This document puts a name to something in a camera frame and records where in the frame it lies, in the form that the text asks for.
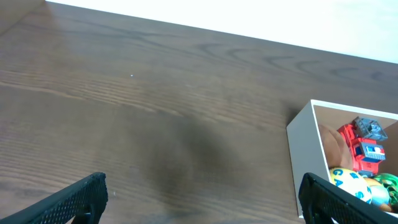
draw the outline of white wall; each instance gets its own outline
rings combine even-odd
[[[397,0],[48,0],[398,63]]]

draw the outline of green toy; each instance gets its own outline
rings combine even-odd
[[[398,177],[392,174],[378,174],[373,179],[377,180],[388,190],[391,207],[398,208]]]

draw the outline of red toy truck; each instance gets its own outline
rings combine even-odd
[[[377,141],[387,139],[379,123],[373,119],[357,117],[351,124],[339,128],[353,158],[354,171],[371,177],[379,171],[379,163],[386,160],[384,149]]]

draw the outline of plastic toy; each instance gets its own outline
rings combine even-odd
[[[373,119],[357,117],[351,124],[339,128],[338,132],[349,147],[353,170],[366,177],[376,175],[379,164],[386,160],[384,148],[376,142],[387,139],[380,124]]]
[[[382,204],[382,205],[379,206],[379,208],[380,208],[382,211],[385,211],[385,212],[392,212],[392,208],[391,208],[391,206],[388,205],[388,204]]]
[[[382,186],[382,184],[380,184],[377,180],[372,179],[372,178],[364,178],[366,183],[369,185],[369,187],[372,186]]]
[[[390,195],[385,187],[381,185],[371,186],[372,191],[372,205],[380,206],[382,204],[388,205],[390,203]]]
[[[398,211],[398,177],[392,174],[379,174],[373,177],[380,182],[388,191],[390,195],[390,204],[392,209]]]
[[[337,187],[366,203],[372,202],[371,188],[357,172],[344,168],[334,168],[330,170],[330,177],[331,183]]]

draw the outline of wooden table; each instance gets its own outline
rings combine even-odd
[[[0,36],[0,217],[101,171],[102,223],[303,223],[286,125],[310,99],[396,113],[397,71],[44,3]]]

